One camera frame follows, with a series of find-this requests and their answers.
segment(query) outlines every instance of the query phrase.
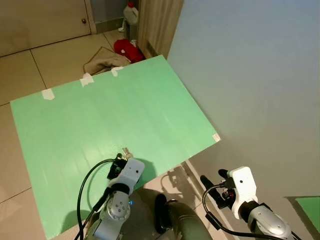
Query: wooden door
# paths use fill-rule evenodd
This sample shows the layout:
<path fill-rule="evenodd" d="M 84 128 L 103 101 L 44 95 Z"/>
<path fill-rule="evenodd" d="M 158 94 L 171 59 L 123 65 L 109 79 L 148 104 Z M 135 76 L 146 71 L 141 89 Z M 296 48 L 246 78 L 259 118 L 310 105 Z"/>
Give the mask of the wooden door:
<path fill-rule="evenodd" d="M 184 0 L 140 0 L 137 45 L 146 58 L 168 57 Z"/>
<path fill-rule="evenodd" d="M 0 56 L 87 34 L 84 0 L 0 2 Z"/>

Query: white bottle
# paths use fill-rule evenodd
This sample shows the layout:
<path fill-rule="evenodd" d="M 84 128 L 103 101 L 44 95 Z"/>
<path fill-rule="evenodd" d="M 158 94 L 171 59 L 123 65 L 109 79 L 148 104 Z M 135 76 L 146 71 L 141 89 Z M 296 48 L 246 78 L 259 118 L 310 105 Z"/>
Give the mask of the white bottle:
<path fill-rule="evenodd" d="M 138 10 L 134 7 L 134 3 L 129 1 L 123 10 L 124 36 L 132 41 L 138 36 Z"/>

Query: beige cloth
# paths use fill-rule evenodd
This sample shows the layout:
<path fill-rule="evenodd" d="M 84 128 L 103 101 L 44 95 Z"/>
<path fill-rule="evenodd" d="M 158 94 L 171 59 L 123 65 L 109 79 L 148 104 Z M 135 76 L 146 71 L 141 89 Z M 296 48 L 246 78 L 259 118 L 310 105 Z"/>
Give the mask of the beige cloth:
<path fill-rule="evenodd" d="M 126 57 L 102 46 L 93 57 L 83 65 L 83 71 L 90 75 L 95 75 L 110 71 L 113 67 L 123 67 L 129 64 L 130 62 Z"/>

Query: green paper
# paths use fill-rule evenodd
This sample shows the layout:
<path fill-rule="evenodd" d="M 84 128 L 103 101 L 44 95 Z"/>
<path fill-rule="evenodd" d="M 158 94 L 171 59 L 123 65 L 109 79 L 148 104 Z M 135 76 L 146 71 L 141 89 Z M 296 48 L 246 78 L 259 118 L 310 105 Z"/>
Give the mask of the green paper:
<path fill-rule="evenodd" d="M 138 188 L 215 143 L 215 129 L 163 56 L 93 80 L 85 87 L 78 80 L 55 87 L 53 100 L 38 92 L 11 102 L 47 239 L 77 224 L 85 175 L 122 148 L 145 163 Z M 83 219 L 107 186 L 109 168 L 87 181 Z"/>
<path fill-rule="evenodd" d="M 298 197 L 295 200 L 320 233 L 320 196 Z"/>

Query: tape strip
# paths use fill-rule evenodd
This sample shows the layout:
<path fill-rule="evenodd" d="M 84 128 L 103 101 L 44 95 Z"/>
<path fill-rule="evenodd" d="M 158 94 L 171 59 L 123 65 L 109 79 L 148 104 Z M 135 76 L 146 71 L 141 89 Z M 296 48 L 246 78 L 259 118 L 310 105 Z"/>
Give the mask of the tape strip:
<path fill-rule="evenodd" d="M 84 88 L 86 85 L 88 84 L 92 84 L 94 83 L 94 79 L 92 78 L 92 76 L 89 74 L 89 73 L 85 73 L 83 74 L 83 77 L 80 79 L 80 83 L 81 83 L 81 86 Z"/>
<path fill-rule="evenodd" d="M 51 88 L 46 89 L 46 90 L 42 90 L 41 93 L 42 93 L 43 98 L 46 100 L 55 99 L 54 92 L 52 91 Z"/>
<path fill-rule="evenodd" d="M 221 140 L 221 138 L 220 138 L 218 133 L 213 134 L 212 137 L 213 137 L 213 139 L 215 140 L 216 143 Z"/>
<path fill-rule="evenodd" d="M 116 66 L 114 68 L 111 69 L 111 73 L 114 77 L 118 77 L 118 72 L 119 70 L 123 69 L 123 66 Z"/>

